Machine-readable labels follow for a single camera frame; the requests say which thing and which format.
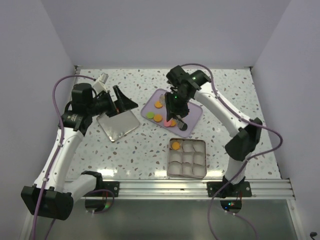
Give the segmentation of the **black sandwich cookie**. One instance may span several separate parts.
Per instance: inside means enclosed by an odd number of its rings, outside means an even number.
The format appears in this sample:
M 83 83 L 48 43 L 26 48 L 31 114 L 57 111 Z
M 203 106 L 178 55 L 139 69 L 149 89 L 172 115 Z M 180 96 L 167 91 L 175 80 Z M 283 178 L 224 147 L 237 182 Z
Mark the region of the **black sandwich cookie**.
M 179 129 L 181 131 L 186 131 L 188 129 L 188 125 L 187 124 L 183 124 L 181 127 L 179 127 Z

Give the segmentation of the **orange flower cookie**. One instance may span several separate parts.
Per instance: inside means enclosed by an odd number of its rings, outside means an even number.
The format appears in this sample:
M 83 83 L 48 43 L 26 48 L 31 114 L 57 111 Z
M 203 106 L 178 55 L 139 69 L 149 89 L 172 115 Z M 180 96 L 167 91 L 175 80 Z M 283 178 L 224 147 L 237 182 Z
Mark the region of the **orange flower cookie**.
M 181 149 L 181 144 L 178 142 L 178 141 L 174 141 L 172 144 L 171 144 L 171 149 L 172 150 L 175 150 L 175 151 L 178 151 Z

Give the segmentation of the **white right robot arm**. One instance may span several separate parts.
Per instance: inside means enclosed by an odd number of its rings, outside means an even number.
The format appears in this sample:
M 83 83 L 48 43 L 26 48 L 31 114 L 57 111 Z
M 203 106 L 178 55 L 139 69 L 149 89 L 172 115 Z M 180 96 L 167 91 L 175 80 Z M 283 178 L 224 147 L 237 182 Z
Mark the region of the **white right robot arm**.
M 260 141 L 262 121 L 241 113 L 221 95 L 213 86 L 211 72 L 188 73 L 177 65 L 166 78 L 170 84 L 170 92 L 164 95 L 167 120 L 174 119 L 180 130 L 187 130 L 188 124 L 183 119 L 190 114 L 188 103 L 193 99 L 207 108 L 228 131 L 231 139 L 224 148 L 229 161 L 222 189 L 227 196 L 235 196 L 241 190 L 240 182 L 245 178 L 249 157 Z

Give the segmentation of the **square cookie tin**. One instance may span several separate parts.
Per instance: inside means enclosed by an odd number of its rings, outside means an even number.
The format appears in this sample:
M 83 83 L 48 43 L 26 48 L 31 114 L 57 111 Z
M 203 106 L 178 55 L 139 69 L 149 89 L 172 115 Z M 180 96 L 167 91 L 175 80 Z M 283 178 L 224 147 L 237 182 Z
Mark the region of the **square cookie tin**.
M 180 150 L 173 150 L 173 142 Z M 203 179 L 207 175 L 206 143 L 200 139 L 171 138 L 168 145 L 167 175 L 173 178 Z

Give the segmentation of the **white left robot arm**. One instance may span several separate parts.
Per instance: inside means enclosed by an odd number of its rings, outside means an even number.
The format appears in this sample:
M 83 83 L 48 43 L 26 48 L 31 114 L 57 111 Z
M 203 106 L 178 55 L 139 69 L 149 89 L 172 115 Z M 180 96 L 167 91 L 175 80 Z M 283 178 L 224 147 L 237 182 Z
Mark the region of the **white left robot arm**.
M 106 191 L 102 174 L 85 170 L 70 185 L 65 185 L 67 172 L 79 144 L 93 117 L 105 114 L 111 119 L 138 107 L 113 86 L 116 101 L 107 90 L 95 90 L 89 83 L 74 85 L 71 101 L 61 115 L 56 140 L 48 160 L 32 186 L 24 186 L 21 198 L 34 217 L 66 220 L 74 203 L 86 194 L 99 196 Z

